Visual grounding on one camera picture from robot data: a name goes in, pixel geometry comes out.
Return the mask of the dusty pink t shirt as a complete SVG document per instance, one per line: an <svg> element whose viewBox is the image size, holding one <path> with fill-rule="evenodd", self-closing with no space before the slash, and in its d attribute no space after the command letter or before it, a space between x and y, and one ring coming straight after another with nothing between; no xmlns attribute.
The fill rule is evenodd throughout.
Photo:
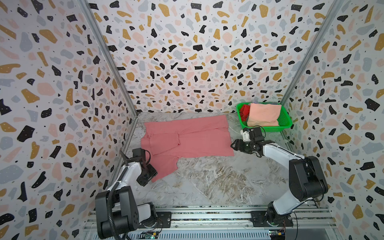
<svg viewBox="0 0 384 240"><path fill-rule="evenodd" d="M233 157L229 124L224 115L145 123L141 148L149 151L156 182L178 169L180 158Z"/></svg>

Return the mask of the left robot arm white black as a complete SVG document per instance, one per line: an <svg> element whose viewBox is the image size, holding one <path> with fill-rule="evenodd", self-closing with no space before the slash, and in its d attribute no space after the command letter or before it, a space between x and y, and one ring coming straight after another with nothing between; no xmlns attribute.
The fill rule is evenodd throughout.
<svg viewBox="0 0 384 240"><path fill-rule="evenodd" d="M125 164L114 184L96 195L95 211L100 239L113 237L116 240L124 240L129 232L137 230L140 226L152 228L158 224L152 203L136 203L131 184L136 183L141 174L140 163Z"/></svg>

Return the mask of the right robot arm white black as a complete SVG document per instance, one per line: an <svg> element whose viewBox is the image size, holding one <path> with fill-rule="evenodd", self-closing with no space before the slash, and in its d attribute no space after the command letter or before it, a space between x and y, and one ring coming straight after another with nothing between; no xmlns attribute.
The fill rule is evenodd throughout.
<svg viewBox="0 0 384 240"><path fill-rule="evenodd" d="M273 141L235 140L231 148L246 154L258 154L272 159L289 170L289 189L268 204L263 217L257 222L279 226L288 221L290 214L307 201L316 201L328 192L328 184L318 158L305 157L280 147Z"/></svg>

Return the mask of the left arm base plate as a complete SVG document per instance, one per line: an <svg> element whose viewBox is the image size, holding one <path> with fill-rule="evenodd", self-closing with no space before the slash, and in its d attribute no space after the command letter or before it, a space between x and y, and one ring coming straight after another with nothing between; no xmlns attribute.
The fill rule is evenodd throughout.
<svg viewBox="0 0 384 240"><path fill-rule="evenodd" d="M169 229L171 227L171 212L159 212L152 215L152 217L154 219L154 224L151 226L151 228Z"/></svg>

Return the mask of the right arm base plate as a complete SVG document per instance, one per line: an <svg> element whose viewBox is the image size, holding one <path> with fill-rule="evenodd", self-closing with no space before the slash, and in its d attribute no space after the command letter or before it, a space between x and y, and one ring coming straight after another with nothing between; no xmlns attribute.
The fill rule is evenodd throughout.
<svg viewBox="0 0 384 240"><path fill-rule="evenodd" d="M254 227L293 227L291 215L278 215L268 211L251 211L251 219Z"/></svg>

